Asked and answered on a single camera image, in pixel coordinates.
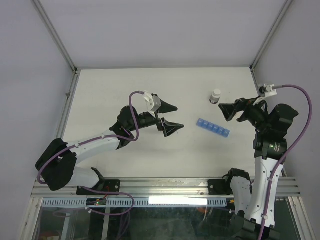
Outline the blue weekly pill organizer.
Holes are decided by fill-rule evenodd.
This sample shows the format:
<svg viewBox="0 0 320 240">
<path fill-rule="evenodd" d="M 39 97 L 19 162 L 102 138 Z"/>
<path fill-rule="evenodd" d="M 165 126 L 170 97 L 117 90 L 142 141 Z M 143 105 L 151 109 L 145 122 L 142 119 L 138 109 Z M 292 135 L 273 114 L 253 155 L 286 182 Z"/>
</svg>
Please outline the blue weekly pill organizer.
<svg viewBox="0 0 320 240">
<path fill-rule="evenodd" d="M 227 128 L 224 128 L 222 126 L 219 126 L 217 124 L 214 124 L 212 122 L 206 121 L 202 118 L 199 118 L 196 122 L 196 125 L 202 129 L 205 129 L 209 132 L 215 133 L 217 135 L 220 135 L 224 138 L 228 138 L 230 135 L 230 130 Z"/>
</svg>

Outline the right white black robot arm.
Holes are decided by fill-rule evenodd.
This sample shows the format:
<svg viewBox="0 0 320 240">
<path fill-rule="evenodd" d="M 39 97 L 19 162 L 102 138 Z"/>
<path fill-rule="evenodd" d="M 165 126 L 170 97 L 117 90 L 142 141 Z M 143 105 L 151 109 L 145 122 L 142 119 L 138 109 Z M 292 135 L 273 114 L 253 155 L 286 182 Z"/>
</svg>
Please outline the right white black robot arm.
<svg viewBox="0 0 320 240">
<path fill-rule="evenodd" d="M 258 98 L 240 98 L 218 105 L 226 121 L 239 112 L 239 123 L 249 121 L 255 128 L 254 181 L 244 170 L 232 168 L 223 187 L 233 194 L 235 214 L 230 220 L 230 234 L 237 240 L 278 240 L 275 229 L 276 192 L 288 150 L 288 129 L 298 112 L 287 104 L 278 104 L 268 112 L 268 104 Z"/>
</svg>

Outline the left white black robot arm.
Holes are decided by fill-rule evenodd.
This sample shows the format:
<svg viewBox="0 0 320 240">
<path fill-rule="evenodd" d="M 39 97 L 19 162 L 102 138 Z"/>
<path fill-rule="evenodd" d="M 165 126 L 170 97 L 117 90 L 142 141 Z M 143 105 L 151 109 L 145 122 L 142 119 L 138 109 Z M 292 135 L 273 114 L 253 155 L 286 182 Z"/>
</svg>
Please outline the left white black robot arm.
<svg viewBox="0 0 320 240">
<path fill-rule="evenodd" d="M 128 105 L 120 110 L 116 122 L 108 130 L 83 140 L 66 142 L 54 139 L 35 164 L 37 182 L 58 191 L 67 185 L 76 186 L 93 194 L 109 190 L 107 179 L 94 167 L 82 168 L 78 164 L 107 151 L 116 151 L 136 142 L 140 130 L 156 126 L 169 137 L 184 128 L 183 124 L 169 122 L 160 114 L 176 112 L 178 108 L 168 104 L 153 93 L 134 91 Z"/>
</svg>

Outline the right aluminium frame post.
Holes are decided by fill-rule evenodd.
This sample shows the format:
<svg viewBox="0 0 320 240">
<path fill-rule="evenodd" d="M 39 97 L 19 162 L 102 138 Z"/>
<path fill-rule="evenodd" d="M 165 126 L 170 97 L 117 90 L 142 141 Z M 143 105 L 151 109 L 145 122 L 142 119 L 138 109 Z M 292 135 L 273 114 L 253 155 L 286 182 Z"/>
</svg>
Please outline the right aluminium frame post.
<svg viewBox="0 0 320 240">
<path fill-rule="evenodd" d="M 260 46 L 252 64 L 250 65 L 250 70 L 253 72 L 258 65 L 260 59 L 262 58 L 269 42 L 272 40 L 273 36 L 275 35 L 277 29 L 279 28 L 283 18 L 285 17 L 286 13 L 288 12 L 290 6 L 292 5 L 294 1 L 293 0 L 285 0 L 279 13 L 277 14 L 270 30 L 268 31 L 264 41 L 262 42 L 262 45 Z"/>
</svg>

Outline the aluminium frame post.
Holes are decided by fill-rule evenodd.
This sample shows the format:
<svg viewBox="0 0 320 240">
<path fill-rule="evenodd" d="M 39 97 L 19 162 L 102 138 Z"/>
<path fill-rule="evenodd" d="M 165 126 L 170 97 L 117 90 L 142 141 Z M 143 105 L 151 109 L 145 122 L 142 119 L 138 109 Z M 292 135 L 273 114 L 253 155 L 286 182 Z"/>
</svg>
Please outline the aluminium frame post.
<svg viewBox="0 0 320 240">
<path fill-rule="evenodd" d="M 264 41 L 262 42 L 262 45 L 260 46 L 252 64 L 250 65 L 250 70 L 253 72 L 258 65 L 260 59 L 262 58 L 269 42 L 272 40 L 273 36 L 275 35 L 277 29 L 279 28 L 283 18 L 285 17 L 286 13 L 288 12 L 290 6 L 292 5 L 294 1 L 293 0 L 285 0 L 279 13 L 277 14 L 270 30 L 268 31 Z"/>
<path fill-rule="evenodd" d="M 68 53 L 62 39 L 60 38 L 56 28 L 54 27 L 47 11 L 45 10 L 43 4 L 40 0 L 31 0 L 35 10 L 37 11 L 40 19 L 42 20 L 44 26 L 46 27 L 48 33 L 50 34 L 52 40 L 54 41 L 57 49 L 61 53 L 62 57 L 64 58 L 65 62 L 67 63 L 68 67 L 71 71 L 75 74 L 77 72 L 77 67 L 72 60 L 70 54 Z"/>
</svg>

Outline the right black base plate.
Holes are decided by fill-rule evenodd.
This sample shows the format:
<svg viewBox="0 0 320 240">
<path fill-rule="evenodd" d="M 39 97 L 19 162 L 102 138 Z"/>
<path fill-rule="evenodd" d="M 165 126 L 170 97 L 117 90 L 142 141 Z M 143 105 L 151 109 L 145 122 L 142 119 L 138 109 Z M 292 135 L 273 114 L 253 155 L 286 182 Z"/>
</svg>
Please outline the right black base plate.
<svg viewBox="0 0 320 240">
<path fill-rule="evenodd" d="M 224 179 L 209 179 L 207 181 L 208 194 L 213 195 L 231 195 L 232 189 L 230 183 Z"/>
</svg>

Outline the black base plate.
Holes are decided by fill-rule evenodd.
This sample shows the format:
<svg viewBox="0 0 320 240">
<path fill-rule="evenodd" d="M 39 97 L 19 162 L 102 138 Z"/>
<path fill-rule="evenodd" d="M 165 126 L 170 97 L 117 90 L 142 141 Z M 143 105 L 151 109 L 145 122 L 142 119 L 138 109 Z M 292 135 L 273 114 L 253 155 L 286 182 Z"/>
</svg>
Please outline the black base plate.
<svg viewBox="0 0 320 240">
<path fill-rule="evenodd" d="M 213 195 L 231 195 L 232 189 L 230 183 L 224 179 L 209 179 L 207 181 L 208 194 Z"/>
<path fill-rule="evenodd" d="M 100 180 L 97 185 L 95 185 L 92 190 L 99 191 L 102 193 L 96 193 L 84 189 L 83 187 L 78 186 L 76 190 L 77 196 L 117 196 L 120 192 L 120 179 L 104 179 Z"/>
</svg>

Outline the aluminium mounting rail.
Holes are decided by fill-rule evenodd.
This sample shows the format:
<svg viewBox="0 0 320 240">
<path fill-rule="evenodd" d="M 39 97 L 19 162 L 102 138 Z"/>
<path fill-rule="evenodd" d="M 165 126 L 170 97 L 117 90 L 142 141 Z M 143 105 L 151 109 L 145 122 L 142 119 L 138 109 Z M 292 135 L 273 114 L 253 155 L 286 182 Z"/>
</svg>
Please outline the aluminium mounting rail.
<svg viewBox="0 0 320 240">
<path fill-rule="evenodd" d="M 148 196 L 187 196 L 187 197 L 207 197 L 218 196 L 215 182 L 221 178 L 130 178 L 125 177 L 119 180 L 119 185 L 115 189 L 128 193 L 134 197 Z M 78 188 L 67 185 L 64 188 L 52 191 L 49 187 L 41 185 L 37 181 L 34 183 L 31 196 L 34 198 L 58 198 L 75 197 Z"/>
</svg>

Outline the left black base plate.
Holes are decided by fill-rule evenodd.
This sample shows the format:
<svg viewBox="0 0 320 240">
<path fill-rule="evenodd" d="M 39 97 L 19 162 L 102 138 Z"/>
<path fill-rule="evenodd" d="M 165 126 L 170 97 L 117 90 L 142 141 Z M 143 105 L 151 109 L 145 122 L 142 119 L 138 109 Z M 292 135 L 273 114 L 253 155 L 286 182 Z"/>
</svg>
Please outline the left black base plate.
<svg viewBox="0 0 320 240">
<path fill-rule="evenodd" d="M 120 179 L 104 179 L 100 180 L 97 185 L 95 185 L 92 190 L 99 191 L 102 193 L 96 193 L 84 189 L 83 187 L 78 186 L 76 190 L 77 196 L 117 196 L 120 192 Z"/>
</svg>

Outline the left aluminium frame post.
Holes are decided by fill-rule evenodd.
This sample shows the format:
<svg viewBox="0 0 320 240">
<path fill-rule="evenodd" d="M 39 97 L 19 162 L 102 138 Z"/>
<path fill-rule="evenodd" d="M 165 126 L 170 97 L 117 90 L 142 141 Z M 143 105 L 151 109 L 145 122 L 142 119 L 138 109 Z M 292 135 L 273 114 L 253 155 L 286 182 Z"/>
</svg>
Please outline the left aluminium frame post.
<svg viewBox="0 0 320 240">
<path fill-rule="evenodd" d="M 47 11 L 45 10 L 43 4 L 40 0 L 31 0 L 35 10 L 37 11 L 40 19 L 42 20 L 44 26 L 46 27 L 48 33 L 50 34 L 52 40 L 54 41 L 57 49 L 61 53 L 62 57 L 64 58 L 65 62 L 67 63 L 68 67 L 71 71 L 75 74 L 77 72 L 77 67 L 72 60 L 70 54 L 68 53 L 62 39 L 60 38 L 56 28 L 54 27 Z"/>
</svg>

